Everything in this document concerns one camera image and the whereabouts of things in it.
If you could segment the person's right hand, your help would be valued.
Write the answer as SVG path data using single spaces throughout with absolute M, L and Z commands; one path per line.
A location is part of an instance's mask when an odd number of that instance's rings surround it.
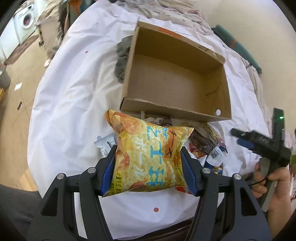
M 290 172 L 287 168 L 281 167 L 271 173 L 267 179 L 276 182 L 275 191 L 271 198 L 267 214 L 267 222 L 271 235 L 276 237 L 292 216 Z

